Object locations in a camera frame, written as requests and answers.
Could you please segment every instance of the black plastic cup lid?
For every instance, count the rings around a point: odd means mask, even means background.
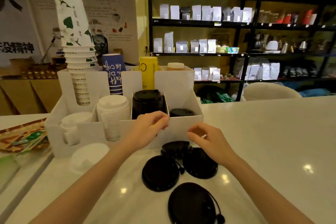
[[[141,90],[134,94],[134,100],[142,103],[151,103],[161,99],[161,93],[158,90]]]
[[[173,158],[155,156],[142,169],[142,181],[153,191],[166,191],[175,186],[179,179],[179,168]]]
[[[216,220],[211,196],[203,187],[191,182],[180,184],[170,194],[168,213],[174,224],[214,224]]]
[[[196,178],[209,179],[216,175],[218,164],[202,148],[191,148],[183,157],[183,167]]]
[[[162,146],[161,154],[174,159],[182,159],[188,152],[190,143],[187,141],[174,141]]]
[[[189,109],[175,108],[170,110],[169,115],[170,117],[185,117],[195,116],[195,113]]]

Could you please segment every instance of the forearm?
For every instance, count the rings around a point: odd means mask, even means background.
[[[83,223],[119,167],[131,154],[132,151],[124,144],[110,150],[94,167],[33,219],[31,224]]]
[[[269,224],[313,224],[240,157],[236,156],[227,168]]]

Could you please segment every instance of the illustrated coffee poster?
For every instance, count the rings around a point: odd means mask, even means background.
[[[30,0],[44,48],[54,36],[59,37],[55,0]],[[122,49],[124,61],[138,63],[137,16],[135,0],[83,0],[92,35],[101,35],[108,52]],[[53,57],[62,49],[56,39],[49,51]]]
[[[0,0],[0,67],[10,66],[10,59],[42,56],[26,0]]]

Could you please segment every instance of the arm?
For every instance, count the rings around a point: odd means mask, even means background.
[[[124,161],[147,146],[162,129],[169,116],[163,112],[140,115],[131,133],[110,150],[95,166],[47,206],[31,224],[83,223]]]
[[[188,137],[234,175],[268,223],[313,224],[232,150],[219,128],[201,122],[188,130]]]

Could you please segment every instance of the white marble countertop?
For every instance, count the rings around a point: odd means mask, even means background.
[[[264,179],[316,224],[335,222],[336,97],[282,99],[202,105],[204,121],[219,127],[233,149]],[[141,181],[146,161],[159,154],[133,154],[100,198],[85,223],[169,224],[170,193],[153,192]],[[79,175],[69,159],[53,159],[7,224],[28,223]],[[227,224],[265,223],[238,181],[219,167],[200,180],[188,173],[178,184],[195,182],[213,194]]]
[[[49,114],[27,114],[0,116],[0,130],[14,127],[30,121],[48,117]],[[8,155],[0,152],[0,157]],[[24,156],[23,166],[15,174],[5,190],[0,193],[0,223],[11,215],[31,186],[51,162],[53,154],[51,150],[32,152]]]

